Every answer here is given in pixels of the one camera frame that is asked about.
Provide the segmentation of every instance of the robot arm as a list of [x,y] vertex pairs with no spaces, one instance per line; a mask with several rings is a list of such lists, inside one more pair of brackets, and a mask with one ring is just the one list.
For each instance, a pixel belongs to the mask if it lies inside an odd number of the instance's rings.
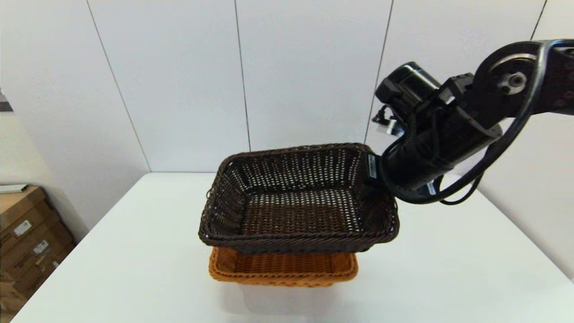
[[[464,74],[437,82],[416,63],[393,71],[375,95],[385,104],[374,121],[383,123],[389,108],[404,134],[376,164],[368,182],[384,186],[410,203],[431,203],[478,181],[506,150],[532,114],[574,114],[574,40],[520,42],[491,54],[476,75]],[[515,120],[503,133],[498,125]],[[484,158],[444,191],[424,193],[455,165],[488,147]]]

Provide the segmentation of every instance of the bolt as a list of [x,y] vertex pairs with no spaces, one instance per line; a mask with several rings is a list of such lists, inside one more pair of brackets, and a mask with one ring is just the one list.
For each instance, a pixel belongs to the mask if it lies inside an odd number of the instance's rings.
[[519,87],[524,84],[524,79],[520,75],[513,75],[508,80],[508,84],[511,87]]

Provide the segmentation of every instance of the stacked baskets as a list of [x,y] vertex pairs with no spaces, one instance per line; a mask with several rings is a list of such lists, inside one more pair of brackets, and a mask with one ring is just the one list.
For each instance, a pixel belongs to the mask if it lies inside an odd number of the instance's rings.
[[364,192],[363,144],[239,153],[219,167],[199,237],[216,280],[330,286],[358,272],[355,252],[397,236],[394,197]]

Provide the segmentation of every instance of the panel seam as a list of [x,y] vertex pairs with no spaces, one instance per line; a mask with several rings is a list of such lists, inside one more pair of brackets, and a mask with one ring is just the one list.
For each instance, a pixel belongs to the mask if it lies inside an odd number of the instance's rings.
[[548,0],[544,0],[544,4],[542,5],[542,10],[540,10],[540,15],[538,15],[538,20],[536,21],[536,25],[534,26],[534,30],[532,31],[532,35],[530,36],[530,40],[534,38],[534,34],[536,33],[536,29],[538,29],[538,24],[540,23],[540,19],[542,18],[542,14],[544,13],[544,8],[546,8],[546,3]]
[[247,115],[247,95],[245,94],[245,77],[243,76],[243,56],[241,55],[241,38],[239,37],[239,16],[237,15],[237,0],[233,1],[235,5],[235,23],[237,25],[237,43],[239,45],[239,64],[241,65],[241,85],[243,86],[243,103],[245,104],[245,124],[247,126],[247,143],[251,151],[251,136],[249,134],[249,117]]
[[367,118],[367,130],[364,133],[363,144],[367,144],[367,134],[369,133],[369,125],[371,124],[371,114],[373,113],[373,106],[375,105],[375,92],[379,82],[379,74],[381,73],[381,66],[383,64],[383,54],[385,53],[385,46],[387,44],[387,36],[389,35],[389,27],[391,25],[391,15],[393,13],[394,0],[391,1],[391,8],[389,9],[389,19],[387,20],[387,27],[385,29],[385,39],[383,40],[383,48],[381,50],[381,59],[379,60],[379,68],[377,69],[377,77],[375,78],[375,87],[373,89],[373,98],[371,100],[371,109],[369,110],[369,117]]
[[138,136],[138,132],[135,129],[134,126],[134,122],[131,119],[131,115],[130,112],[127,109],[127,105],[126,105],[126,101],[123,99],[123,95],[122,95],[122,91],[119,89],[119,84],[118,84],[118,80],[115,77],[114,74],[114,70],[111,68],[111,63],[110,63],[110,59],[107,55],[106,49],[104,47],[104,43],[102,42],[102,37],[100,36],[100,31],[98,30],[98,26],[96,25],[96,19],[94,19],[94,14],[92,12],[92,7],[90,6],[90,3],[88,0],[86,0],[86,4],[88,5],[88,10],[90,11],[90,16],[92,17],[92,21],[94,22],[94,28],[96,29],[96,34],[98,34],[98,40],[100,41],[100,45],[102,46],[102,50],[104,52],[104,56],[106,57],[106,62],[108,63],[108,67],[110,68],[110,72],[111,72],[111,76],[114,78],[114,83],[115,83],[115,87],[118,89],[118,93],[119,93],[119,97],[122,100],[122,104],[123,104],[123,108],[125,109],[126,113],[127,113],[127,118],[130,120],[130,124],[131,124],[131,128],[134,129],[134,134],[135,134],[135,138],[138,141],[139,144],[139,148],[142,151],[142,155],[143,155],[143,159],[145,160],[145,163],[148,165],[148,170],[151,172],[152,168],[149,165],[149,161],[148,161],[148,157],[145,155],[145,151],[144,151],[144,146],[142,146],[141,140],[139,139]]

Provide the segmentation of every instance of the basket rim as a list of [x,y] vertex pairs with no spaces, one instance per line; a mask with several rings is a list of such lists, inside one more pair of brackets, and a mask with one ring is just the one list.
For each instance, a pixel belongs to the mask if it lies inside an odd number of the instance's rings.
[[218,168],[215,176],[214,183],[212,187],[208,190],[207,202],[205,208],[201,213],[200,226],[199,226],[199,237],[207,245],[216,245],[221,243],[223,246],[225,243],[232,243],[237,241],[254,241],[254,240],[273,240],[276,242],[291,243],[291,242],[313,242],[322,239],[349,239],[349,238],[367,238],[367,239],[381,239],[387,240],[391,235],[396,236],[394,233],[399,229],[399,220],[397,214],[397,201],[394,201],[394,214],[391,215],[394,218],[395,225],[378,231],[364,231],[364,232],[317,232],[317,233],[260,233],[260,234],[214,234],[212,232],[212,222],[210,217],[210,211],[212,210],[215,203],[215,196],[217,189],[219,188],[216,183],[217,179],[223,176],[227,171],[228,167],[232,165],[236,159],[242,157],[257,157],[259,155],[269,155],[270,153],[285,154],[285,153],[296,153],[301,151],[316,152],[323,150],[330,150],[336,148],[349,148],[356,149],[361,152],[372,152],[371,148],[363,143],[330,143],[330,144],[318,144],[318,145],[302,145],[298,147],[280,148],[280,149],[268,149],[264,151],[254,151],[254,152],[241,152],[231,155],[225,158]]
[[342,252],[338,253],[338,255],[345,256],[347,260],[350,262],[351,267],[345,271],[337,271],[337,272],[278,272],[278,273],[267,273],[267,272],[229,272],[229,271],[222,271],[217,267],[217,258],[219,256],[219,247],[213,247],[210,257],[210,264],[209,269],[217,273],[220,276],[225,276],[229,278],[321,278],[321,277],[328,277],[328,278],[339,278],[339,277],[349,277],[354,278],[358,271],[359,271],[359,264],[357,262],[356,255],[352,252]]
[[319,233],[262,233],[262,234],[234,234],[230,236],[224,236],[221,234],[209,234],[209,232],[201,231],[200,237],[209,240],[219,240],[219,241],[240,241],[240,240],[260,240],[260,239],[273,239],[273,240],[290,240],[290,239],[322,239],[322,238],[377,238],[380,236],[386,236],[388,233],[392,232],[394,227],[389,230],[380,231],[368,231],[368,232],[319,232]]

